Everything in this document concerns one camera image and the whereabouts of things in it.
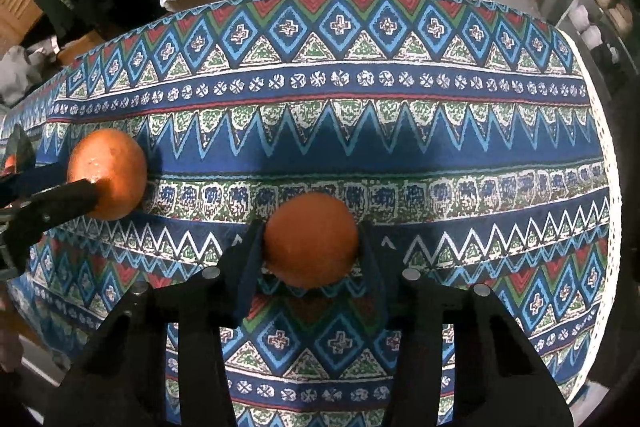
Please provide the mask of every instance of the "tablecloth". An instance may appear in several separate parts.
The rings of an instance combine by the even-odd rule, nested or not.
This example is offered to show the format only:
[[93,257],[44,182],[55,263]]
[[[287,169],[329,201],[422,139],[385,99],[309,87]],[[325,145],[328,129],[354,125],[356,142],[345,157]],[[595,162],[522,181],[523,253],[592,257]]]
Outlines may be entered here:
[[[229,0],[80,57],[7,115],[2,143],[15,123],[40,163],[105,126],[148,158],[139,208],[50,230],[12,282],[69,360],[135,280],[182,282],[254,217],[322,190],[407,266],[490,285],[567,400],[593,363],[620,257],[617,167],[575,45],[542,20],[487,0]],[[239,426],[380,424],[401,335],[357,265],[308,293],[263,273],[242,327],[220,334]],[[177,349],[169,325],[176,422]],[[443,325],[440,422],[454,353]]]

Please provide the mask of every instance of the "cross motif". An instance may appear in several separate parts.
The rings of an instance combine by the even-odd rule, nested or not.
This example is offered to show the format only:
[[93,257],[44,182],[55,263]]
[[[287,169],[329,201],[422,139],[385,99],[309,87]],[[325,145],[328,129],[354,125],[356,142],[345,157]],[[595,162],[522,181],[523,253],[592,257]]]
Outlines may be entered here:
[[174,45],[171,44],[171,42],[167,42],[167,44],[164,45],[164,48],[160,52],[160,56],[162,57],[162,60],[168,60],[169,57],[171,57],[171,55],[174,54],[174,51],[175,51]]
[[276,349],[282,351],[285,347],[289,346],[290,340],[284,331],[276,330],[275,335],[269,335],[267,337],[267,344],[270,344]]
[[447,344],[450,344],[453,342],[453,335],[454,335],[453,325],[449,325],[449,327],[442,332],[442,340],[445,341]]
[[533,39],[531,45],[533,46],[533,49],[535,49],[538,53],[540,53],[542,51],[542,48],[544,47],[542,41],[537,37]]
[[205,44],[206,44],[206,41],[202,37],[202,35],[198,35],[196,38],[193,39],[193,41],[191,41],[191,49],[193,49],[193,51],[195,51],[196,53],[199,53]]
[[344,331],[336,331],[335,338],[327,341],[327,346],[331,347],[334,355],[341,355],[345,349],[353,346],[353,339],[347,337]]
[[436,17],[432,17],[431,22],[427,26],[427,31],[431,35],[439,39],[441,36],[444,35],[444,26],[440,23],[439,20],[436,19]]
[[560,298],[562,299],[562,301],[566,301],[569,293],[571,293],[571,288],[569,288],[569,285],[565,284],[564,286],[562,286],[562,289],[560,290]]
[[284,33],[287,37],[292,37],[298,32],[299,29],[300,27],[296,23],[294,23],[292,20],[287,19],[286,21],[284,21],[284,24],[280,25],[278,33]]
[[136,56],[133,57],[133,65],[135,67],[138,67],[140,64],[142,64],[142,61],[145,59],[145,57],[142,55],[142,53],[138,52],[136,53]]
[[587,279],[587,285],[589,288],[593,288],[598,281],[598,272],[595,267],[591,267],[591,271],[589,272],[589,278]]
[[344,18],[344,15],[336,15],[335,21],[329,24],[336,35],[344,35],[346,30],[351,29],[351,22]]
[[228,343],[234,337],[234,330],[230,328],[220,328],[220,341],[223,344]]
[[545,305],[545,299],[540,297],[540,293],[536,293],[533,297],[533,302],[529,305],[529,310],[533,315],[538,315],[540,308]]
[[118,59],[114,58],[113,62],[111,63],[111,66],[109,66],[109,69],[107,71],[109,74],[115,74],[116,71],[118,71],[119,67],[120,67],[120,63],[118,62]]
[[380,21],[380,29],[387,35],[393,35],[398,29],[398,24],[393,22],[389,17],[385,17]]
[[502,38],[500,39],[500,41],[508,50],[512,49],[516,45],[516,42],[509,36],[507,32],[502,33]]
[[482,28],[477,24],[471,26],[469,35],[471,35],[477,42],[480,42],[482,39],[484,39],[484,32],[482,31]]
[[391,337],[386,338],[386,345],[391,348],[392,351],[399,351],[400,349],[400,333],[396,331]]
[[238,46],[242,46],[242,43],[249,38],[249,30],[244,27],[244,24],[239,24],[236,26],[236,31],[231,35],[231,42],[237,44]]

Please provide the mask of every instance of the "zigzag pattern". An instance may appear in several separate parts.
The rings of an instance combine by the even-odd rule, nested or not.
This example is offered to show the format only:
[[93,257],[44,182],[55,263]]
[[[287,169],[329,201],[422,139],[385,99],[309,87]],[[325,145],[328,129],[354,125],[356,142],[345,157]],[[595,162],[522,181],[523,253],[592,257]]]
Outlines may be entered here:
[[[420,237],[420,229],[425,228],[422,225],[418,227],[416,235],[411,236],[410,244],[406,245],[404,260],[416,267],[448,269],[533,251],[538,251],[539,255],[543,251],[548,255],[556,251],[565,255],[568,249],[580,247],[580,234],[593,234],[594,230],[609,222],[609,201],[606,197],[601,201],[600,206],[595,200],[589,201],[587,212],[578,204],[573,217],[567,210],[563,210],[560,216],[550,212],[542,227],[540,222],[530,217],[520,223],[511,221],[508,234],[495,223],[485,230],[480,229],[480,233],[472,223],[465,223],[460,232],[455,232],[455,229],[449,228],[450,222],[444,221],[433,253]],[[167,261],[201,264],[215,263],[222,251],[240,240],[244,225],[202,223],[201,227],[185,227],[178,221],[167,220],[160,223],[159,227],[152,227],[148,221],[141,223],[137,219],[110,223],[82,216],[58,230],[67,230],[68,240],[72,235],[78,236],[79,242],[81,237],[98,240],[93,245],[84,241],[80,243],[82,248],[100,249],[102,253],[110,248],[124,248]],[[406,226],[374,229],[380,245],[393,250],[397,250],[395,245],[406,244],[408,230]],[[437,229],[428,225],[428,230],[432,235]]]
[[[263,113],[255,105],[221,111],[215,116],[215,121],[202,121],[203,113],[193,112],[178,113],[173,118],[151,115],[108,121],[100,126],[114,126],[136,136],[149,158],[157,156],[159,151],[171,151],[173,158],[163,155],[164,172],[184,171],[181,163],[193,157],[210,159],[208,163],[194,164],[195,172],[204,169],[225,172],[229,170],[230,162],[233,162],[235,172],[253,171],[258,161],[261,172],[282,172],[290,162],[283,164],[279,151],[292,146],[300,154],[300,161],[289,166],[289,169],[298,168],[296,173],[305,170],[317,172],[315,156],[326,156],[329,151],[344,158],[344,167],[351,167],[356,172],[371,168],[372,155],[377,157],[376,163],[381,171],[396,171],[398,161],[393,155],[400,143],[407,152],[411,144],[412,152],[417,155],[411,165],[420,171],[430,170],[433,157],[440,158],[439,161],[448,160],[451,168],[461,168],[465,156],[471,154],[478,158],[478,162],[486,163],[483,167],[509,164],[515,144],[519,161],[529,164],[541,164],[551,158],[558,162],[601,156],[593,120],[588,113],[585,113],[584,125],[571,113],[571,124],[567,125],[558,118],[555,126],[551,126],[543,118],[543,112],[536,111],[534,123],[528,126],[526,120],[529,119],[523,117],[517,108],[506,122],[508,131],[505,132],[500,123],[502,118],[493,111],[489,111],[486,121],[479,124],[472,111],[466,110],[464,105],[464,117],[460,118],[458,125],[452,125],[447,119],[446,105],[433,108],[432,120],[421,121],[420,116],[411,111],[412,104],[398,103],[395,119],[388,123],[381,123],[381,120],[385,122],[385,117],[381,118],[375,107],[374,103],[365,104],[361,117],[351,127],[340,121],[334,104],[329,103],[319,106],[316,119],[309,122],[309,126],[296,120],[291,110],[285,111],[283,106],[281,116],[271,127],[265,124]],[[175,118],[181,119],[179,123],[176,124]],[[82,136],[97,127],[95,123],[47,123],[42,141],[43,161],[65,156]],[[523,140],[531,147],[522,150]],[[256,155],[256,147],[262,150],[262,158]],[[481,152],[490,152],[491,155],[478,155]]]

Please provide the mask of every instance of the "blue patterned fabric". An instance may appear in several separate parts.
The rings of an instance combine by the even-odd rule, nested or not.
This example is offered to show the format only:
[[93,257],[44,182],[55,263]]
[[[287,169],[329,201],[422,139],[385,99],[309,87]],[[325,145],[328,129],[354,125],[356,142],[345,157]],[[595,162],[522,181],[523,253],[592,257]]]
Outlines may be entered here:
[[[140,28],[4,122],[2,139],[20,122],[43,163],[112,126],[149,166],[140,208],[51,230],[12,295],[72,359],[135,280],[182,282],[254,217],[322,190],[407,266],[491,285],[570,399],[609,315],[620,226],[609,133],[574,53],[552,26],[484,0],[231,0]],[[382,420],[401,337],[379,324],[358,266],[306,294],[264,273],[221,337],[239,426]],[[176,422],[178,344],[169,325]],[[454,352],[443,325],[440,422]]]

